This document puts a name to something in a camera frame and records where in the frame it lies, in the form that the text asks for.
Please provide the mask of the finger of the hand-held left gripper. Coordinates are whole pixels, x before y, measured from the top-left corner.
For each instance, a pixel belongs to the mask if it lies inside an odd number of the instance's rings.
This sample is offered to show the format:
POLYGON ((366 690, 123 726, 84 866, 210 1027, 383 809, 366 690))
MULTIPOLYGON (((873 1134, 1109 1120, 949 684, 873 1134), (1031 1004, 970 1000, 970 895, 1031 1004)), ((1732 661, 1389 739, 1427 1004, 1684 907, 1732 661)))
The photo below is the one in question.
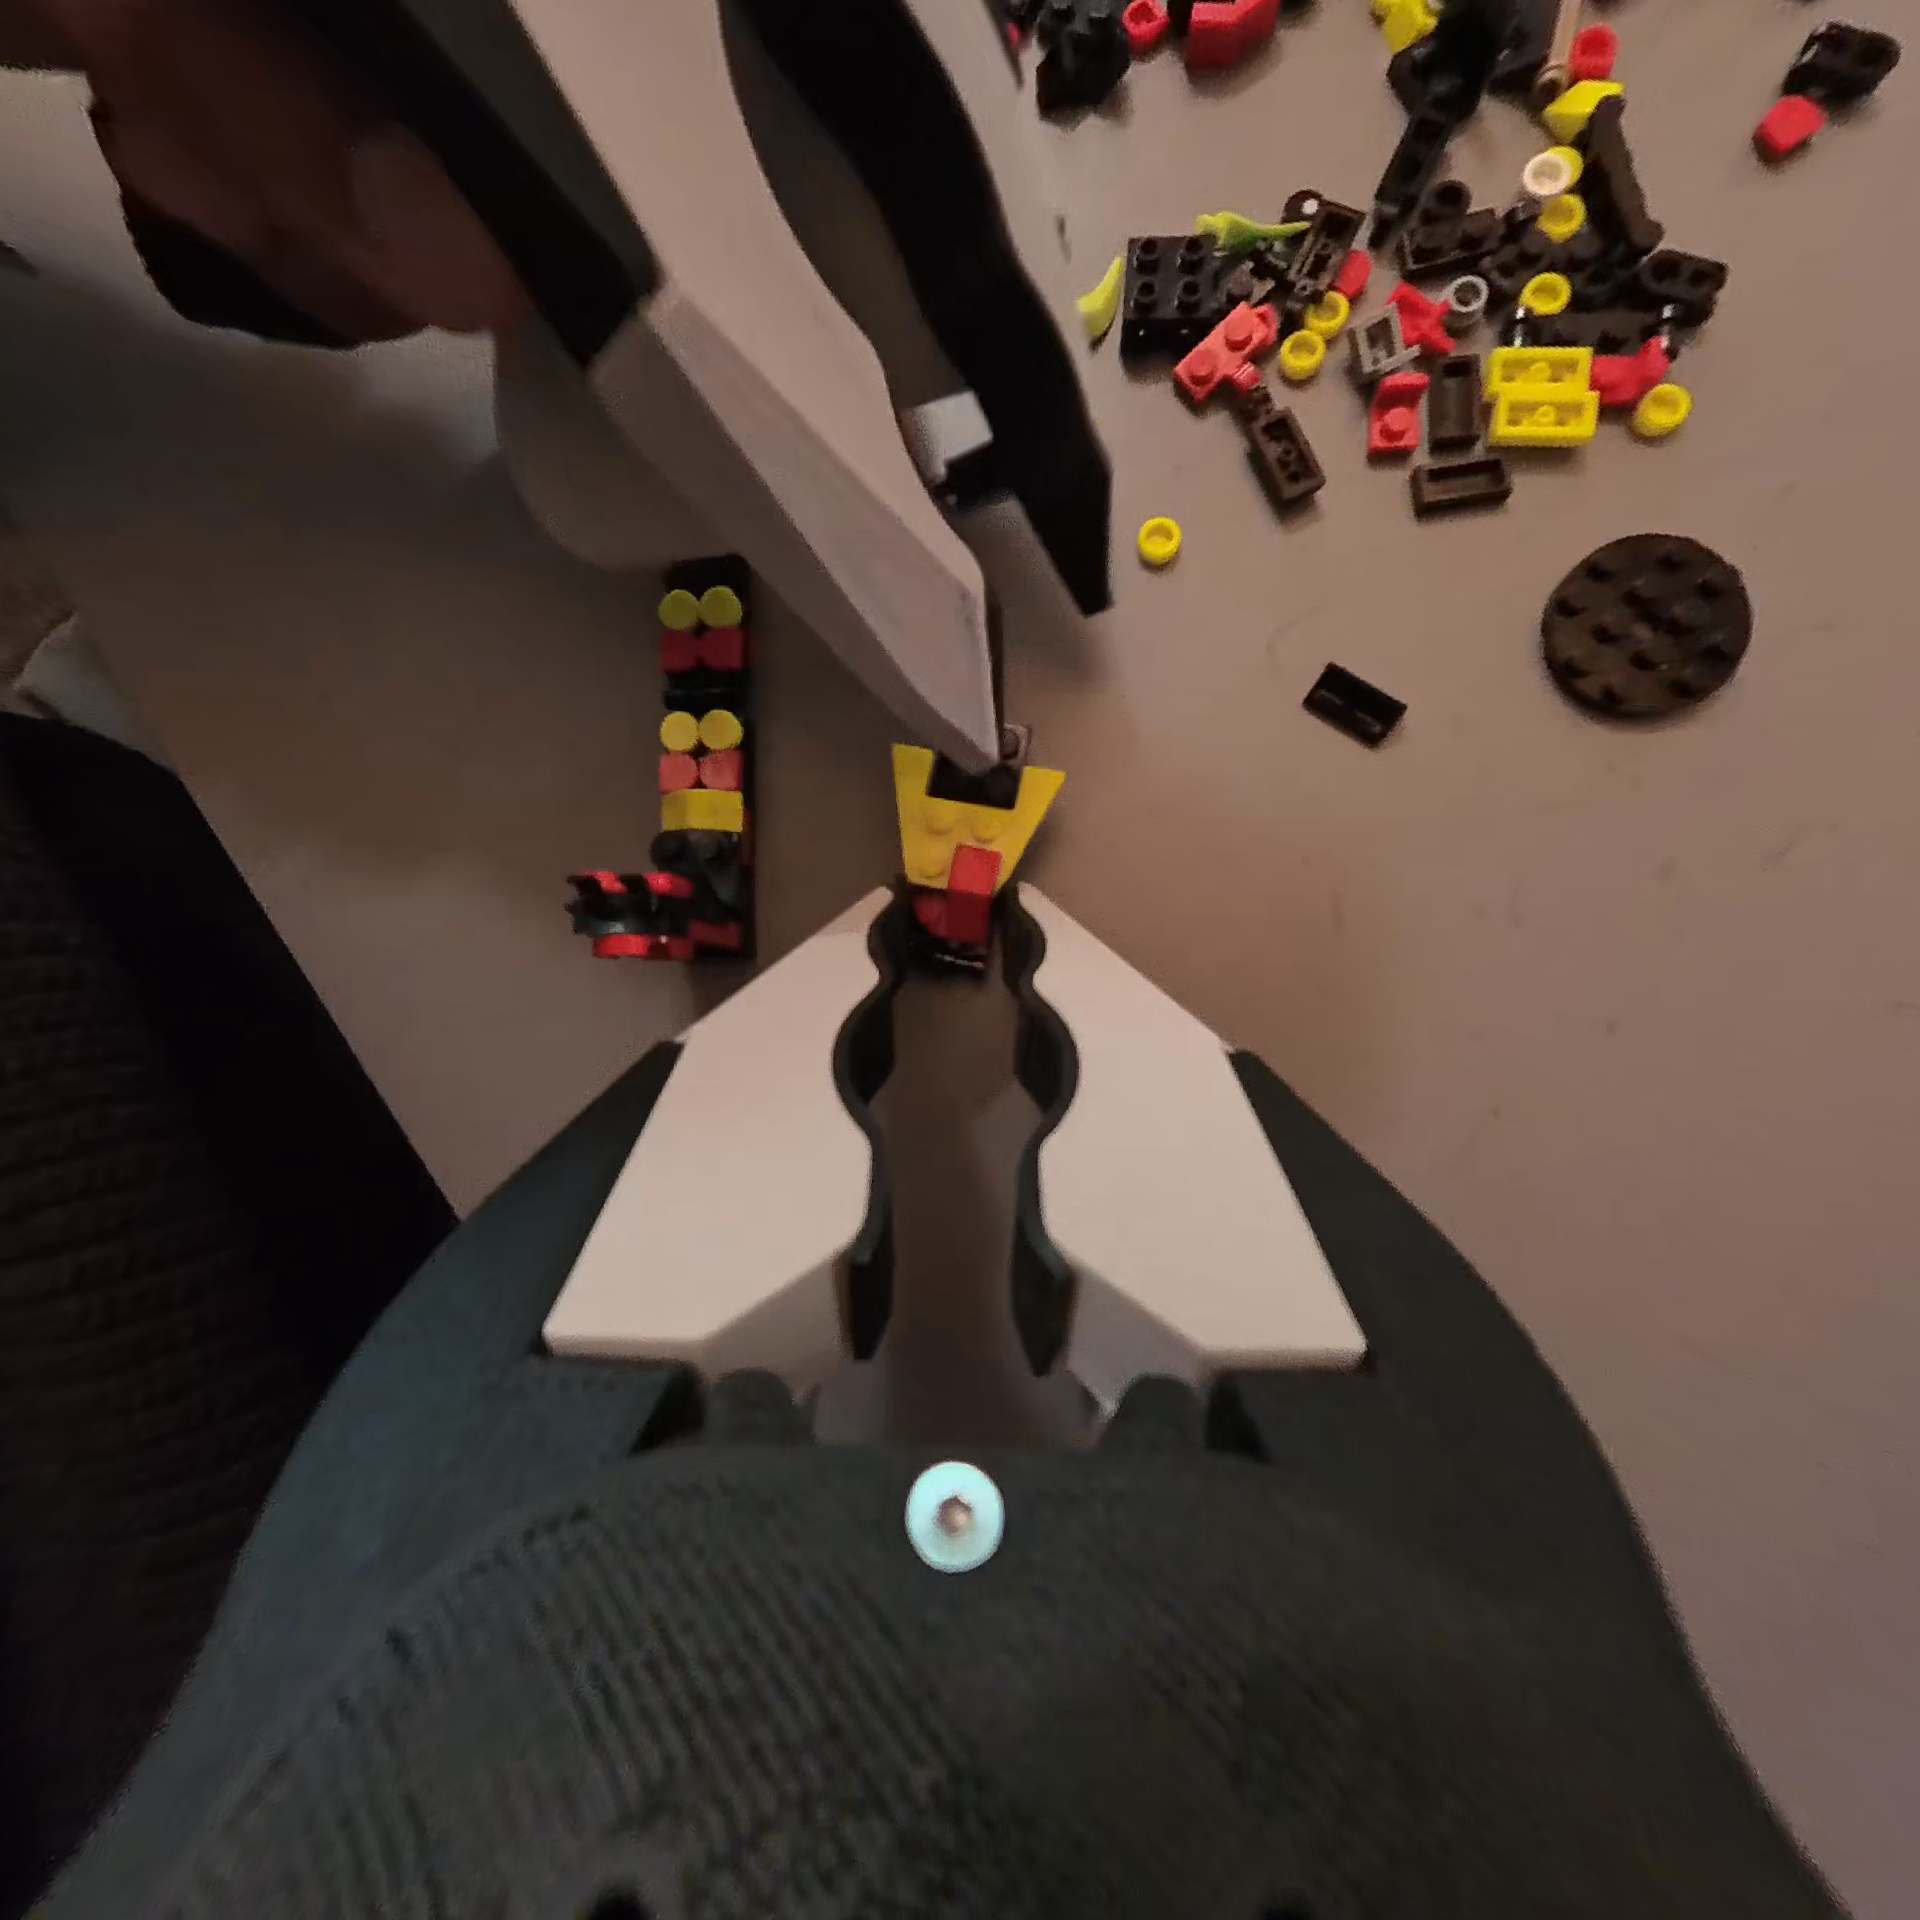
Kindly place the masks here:
POLYGON ((901 434, 883 355, 804 249, 756 150, 775 89, 722 3, 517 3, 657 259, 587 366, 511 341, 511 480, 567 554, 662 563, 674 536, 747 558, 903 724, 995 758, 991 595, 901 434))
POLYGON ((747 1, 729 28, 840 156, 946 370, 894 407, 943 507, 1019 506, 1079 614, 1109 612, 1113 466, 1076 347, 1060 234, 998 18, 981 3, 747 1))

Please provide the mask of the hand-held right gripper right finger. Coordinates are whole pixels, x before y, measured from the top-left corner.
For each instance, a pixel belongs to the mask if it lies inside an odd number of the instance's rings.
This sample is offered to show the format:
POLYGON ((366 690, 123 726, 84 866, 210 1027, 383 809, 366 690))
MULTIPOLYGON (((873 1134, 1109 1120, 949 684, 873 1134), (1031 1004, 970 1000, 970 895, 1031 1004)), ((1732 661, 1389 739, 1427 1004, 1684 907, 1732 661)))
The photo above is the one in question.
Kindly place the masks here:
POLYGON ((1350 1372, 1368 1341, 1237 1052, 1034 883, 1009 905, 1020 1354, 1113 1411, 1149 1377, 1350 1372))

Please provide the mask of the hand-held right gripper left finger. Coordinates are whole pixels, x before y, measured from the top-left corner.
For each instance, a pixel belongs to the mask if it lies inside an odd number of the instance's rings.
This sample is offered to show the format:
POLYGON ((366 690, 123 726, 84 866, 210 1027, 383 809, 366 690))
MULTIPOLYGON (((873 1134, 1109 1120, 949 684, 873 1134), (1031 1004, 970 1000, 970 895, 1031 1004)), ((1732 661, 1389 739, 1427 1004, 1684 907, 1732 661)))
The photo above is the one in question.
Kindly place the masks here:
POLYGON ((776 1375, 869 1362, 894 1305, 874 1092, 899 978, 869 889, 688 1025, 543 1324, 560 1357, 776 1375))

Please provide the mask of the yellow wedge lego assembly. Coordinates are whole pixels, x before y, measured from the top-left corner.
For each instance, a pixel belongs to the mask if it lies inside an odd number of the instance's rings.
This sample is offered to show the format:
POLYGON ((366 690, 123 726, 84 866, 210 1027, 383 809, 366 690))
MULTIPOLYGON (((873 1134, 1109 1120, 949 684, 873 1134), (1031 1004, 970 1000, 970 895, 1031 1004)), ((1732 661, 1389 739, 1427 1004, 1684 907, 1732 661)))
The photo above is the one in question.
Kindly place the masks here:
POLYGON ((915 947, 929 965, 981 975, 1002 900, 1069 776, 1020 754, 970 773, 906 742, 891 749, 891 776, 915 947))

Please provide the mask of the pile of lego pieces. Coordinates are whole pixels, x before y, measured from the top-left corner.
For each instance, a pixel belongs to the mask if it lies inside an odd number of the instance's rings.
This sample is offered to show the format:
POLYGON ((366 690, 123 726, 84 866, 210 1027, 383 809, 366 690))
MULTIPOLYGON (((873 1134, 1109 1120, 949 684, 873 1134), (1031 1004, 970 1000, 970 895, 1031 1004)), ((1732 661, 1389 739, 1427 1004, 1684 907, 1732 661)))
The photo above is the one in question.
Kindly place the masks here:
POLYGON ((1669 243, 1626 136, 1621 35, 1586 3, 1368 3, 1402 133, 1365 203, 1300 188, 1276 219, 1198 213, 1128 238, 1076 300, 1089 343, 1166 363, 1192 409, 1230 398, 1275 507, 1326 484, 1269 381, 1345 346, 1365 453, 1409 468, 1417 516, 1498 507, 1507 452, 1643 441, 1693 413, 1676 354, 1728 263, 1669 243))

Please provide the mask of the long black lego strip assembly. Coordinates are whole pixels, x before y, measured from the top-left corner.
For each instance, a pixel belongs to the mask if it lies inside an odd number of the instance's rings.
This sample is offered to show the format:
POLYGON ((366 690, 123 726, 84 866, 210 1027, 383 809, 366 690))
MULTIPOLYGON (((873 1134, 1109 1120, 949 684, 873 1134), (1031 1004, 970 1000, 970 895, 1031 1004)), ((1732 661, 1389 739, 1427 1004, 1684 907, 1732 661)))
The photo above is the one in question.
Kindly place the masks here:
POLYGON ((667 565, 657 604, 657 822, 638 869, 568 878, 572 931, 594 958, 756 958, 756 584, 734 551, 667 565))

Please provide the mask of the small black lego tile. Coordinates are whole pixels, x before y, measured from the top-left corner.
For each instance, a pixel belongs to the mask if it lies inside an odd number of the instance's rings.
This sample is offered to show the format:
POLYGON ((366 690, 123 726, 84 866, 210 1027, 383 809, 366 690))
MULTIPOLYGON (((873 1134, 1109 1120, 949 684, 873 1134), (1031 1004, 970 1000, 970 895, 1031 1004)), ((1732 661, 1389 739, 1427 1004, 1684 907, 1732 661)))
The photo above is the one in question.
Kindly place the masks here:
POLYGON ((1339 661, 1326 661, 1320 668, 1302 697, 1302 707, 1371 751, 1398 732, 1409 711, 1405 699, 1339 661))

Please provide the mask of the black round lego plate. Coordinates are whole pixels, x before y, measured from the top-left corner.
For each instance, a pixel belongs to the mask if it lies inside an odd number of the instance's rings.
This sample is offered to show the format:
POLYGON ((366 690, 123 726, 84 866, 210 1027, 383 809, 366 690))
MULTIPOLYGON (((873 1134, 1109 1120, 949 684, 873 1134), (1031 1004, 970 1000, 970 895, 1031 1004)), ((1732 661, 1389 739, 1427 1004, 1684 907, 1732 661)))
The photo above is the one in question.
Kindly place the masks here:
POLYGON ((1631 534, 1588 551, 1553 588, 1541 654, 1575 707, 1652 724, 1718 695, 1757 626, 1741 568, 1680 534, 1631 534))

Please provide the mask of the person's left hand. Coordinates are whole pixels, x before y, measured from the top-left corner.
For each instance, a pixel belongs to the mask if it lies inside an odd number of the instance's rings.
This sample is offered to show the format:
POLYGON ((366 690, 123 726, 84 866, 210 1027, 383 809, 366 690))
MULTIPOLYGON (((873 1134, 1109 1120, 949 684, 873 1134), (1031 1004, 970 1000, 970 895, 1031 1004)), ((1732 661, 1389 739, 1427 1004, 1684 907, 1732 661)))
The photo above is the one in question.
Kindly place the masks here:
POLYGON ((421 140, 258 3, 44 3, 128 215, 192 229, 349 346, 532 304, 421 140))

